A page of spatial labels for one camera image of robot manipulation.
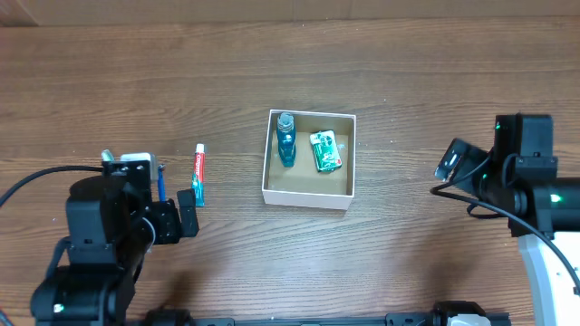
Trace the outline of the teal Listerine mouthwash bottle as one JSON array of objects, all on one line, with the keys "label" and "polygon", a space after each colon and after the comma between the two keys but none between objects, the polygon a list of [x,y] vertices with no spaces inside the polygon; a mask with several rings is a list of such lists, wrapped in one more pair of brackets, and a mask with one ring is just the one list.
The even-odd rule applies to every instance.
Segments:
[{"label": "teal Listerine mouthwash bottle", "polygon": [[295,119],[289,112],[279,115],[276,123],[278,155],[285,168],[291,168],[295,164]]}]

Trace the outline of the green Dettol soap bar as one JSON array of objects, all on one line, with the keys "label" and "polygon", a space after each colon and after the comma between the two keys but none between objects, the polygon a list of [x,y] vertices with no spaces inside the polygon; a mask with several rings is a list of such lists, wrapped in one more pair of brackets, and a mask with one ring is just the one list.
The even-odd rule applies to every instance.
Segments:
[{"label": "green Dettol soap bar", "polygon": [[314,163],[319,172],[332,172],[343,164],[333,130],[321,130],[309,137]]}]

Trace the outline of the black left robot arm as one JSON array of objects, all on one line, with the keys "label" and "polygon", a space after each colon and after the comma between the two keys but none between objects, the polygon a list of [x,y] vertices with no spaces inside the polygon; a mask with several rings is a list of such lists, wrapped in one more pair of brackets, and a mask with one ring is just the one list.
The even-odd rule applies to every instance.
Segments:
[{"label": "black left robot arm", "polygon": [[149,182],[119,176],[73,184],[65,205],[69,234],[31,299],[36,324],[124,324],[145,254],[198,233],[194,190],[177,196],[154,202]]}]

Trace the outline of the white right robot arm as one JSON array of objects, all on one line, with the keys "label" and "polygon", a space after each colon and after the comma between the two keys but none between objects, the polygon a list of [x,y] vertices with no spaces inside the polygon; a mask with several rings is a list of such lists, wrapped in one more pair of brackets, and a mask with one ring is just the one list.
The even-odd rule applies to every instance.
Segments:
[{"label": "white right robot arm", "polygon": [[559,177],[549,136],[497,135],[483,150],[454,139],[435,169],[435,196],[505,217],[527,269],[536,324],[579,322],[579,180]]}]

